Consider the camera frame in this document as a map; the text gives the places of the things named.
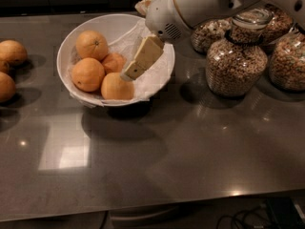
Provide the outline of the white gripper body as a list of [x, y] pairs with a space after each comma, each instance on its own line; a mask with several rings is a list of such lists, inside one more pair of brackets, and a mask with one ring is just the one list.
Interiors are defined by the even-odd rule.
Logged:
[[191, 34], [174, 0], [152, 0], [146, 13], [146, 27], [159, 39], [175, 44]]

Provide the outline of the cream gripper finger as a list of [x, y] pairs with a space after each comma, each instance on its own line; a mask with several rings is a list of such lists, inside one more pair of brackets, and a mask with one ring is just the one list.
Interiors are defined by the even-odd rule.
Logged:
[[145, 73], [163, 54], [164, 42], [155, 35], [140, 40], [132, 60], [127, 62], [120, 74], [125, 81], [134, 81]]
[[143, 16], [147, 14], [148, 8], [152, 0], [141, 0], [137, 2], [134, 8]]

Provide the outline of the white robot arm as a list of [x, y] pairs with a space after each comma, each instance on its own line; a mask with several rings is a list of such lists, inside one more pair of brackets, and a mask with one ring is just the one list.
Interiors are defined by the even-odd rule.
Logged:
[[160, 41], [173, 44], [201, 23], [232, 17], [263, 3], [284, 10], [305, 28], [305, 0], [152, 0], [145, 24]]

